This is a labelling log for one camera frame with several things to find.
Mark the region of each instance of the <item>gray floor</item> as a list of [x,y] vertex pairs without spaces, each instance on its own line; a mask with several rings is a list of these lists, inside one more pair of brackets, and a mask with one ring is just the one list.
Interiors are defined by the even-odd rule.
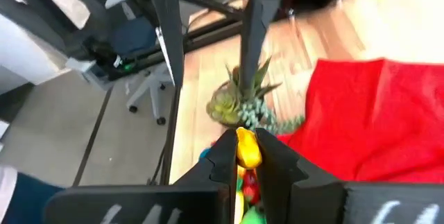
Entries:
[[[201,8],[180,2],[181,18]],[[160,93],[161,112],[168,121],[173,88]],[[78,173],[105,92],[92,87],[75,73],[38,85],[3,136],[0,164],[50,183],[70,187]],[[125,106],[123,83],[112,90],[110,100],[80,185],[146,184],[154,173],[167,136],[167,125],[158,126],[149,96],[131,114]]]

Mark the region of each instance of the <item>red toy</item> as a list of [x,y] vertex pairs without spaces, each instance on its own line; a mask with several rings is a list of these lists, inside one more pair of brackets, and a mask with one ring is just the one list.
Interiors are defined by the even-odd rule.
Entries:
[[242,186],[244,197],[250,204],[254,205],[260,200],[259,185],[257,178],[252,170],[247,170],[244,175],[244,184]]

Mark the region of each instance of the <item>cable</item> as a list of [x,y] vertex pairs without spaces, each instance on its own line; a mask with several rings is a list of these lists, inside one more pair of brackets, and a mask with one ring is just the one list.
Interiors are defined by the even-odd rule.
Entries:
[[160,167],[161,167],[162,162],[164,160],[163,159],[164,156],[165,156],[165,146],[163,147],[162,152],[160,153],[159,161],[157,162],[157,166],[155,167],[153,177],[148,178],[147,185],[149,185],[149,186],[156,185],[157,175],[159,174]]

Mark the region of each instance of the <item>desk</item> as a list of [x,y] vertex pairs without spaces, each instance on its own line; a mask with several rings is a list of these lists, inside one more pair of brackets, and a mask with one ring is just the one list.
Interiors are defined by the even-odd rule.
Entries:
[[[265,99],[281,120],[304,114],[305,93],[319,58],[404,62],[444,62],[444,10],[438,0],[342,0],[335,6],[271,25],[261,60],[271,56],[265,83],[282,85]],[[195,27],[220,15],[210,13]],[[188,53],[182,90],[175,95],[176,121],[169,130],[162,178],[174,183],[217,140],[224,127],[211,120],[205,106],[228,79],[225,63],[239,62],[240,37]]]

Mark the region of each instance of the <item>green toy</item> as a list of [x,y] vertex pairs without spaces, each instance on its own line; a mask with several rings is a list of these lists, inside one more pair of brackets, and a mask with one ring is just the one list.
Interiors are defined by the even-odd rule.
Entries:
[[237,176],[236,191],[242,191],[242,185],[243,184],[244,184],[244,179],[242,179],[239,176]]
[[265,215],[260,214],[256,206],[253,206],[244,214],[241,224],[266,224]]

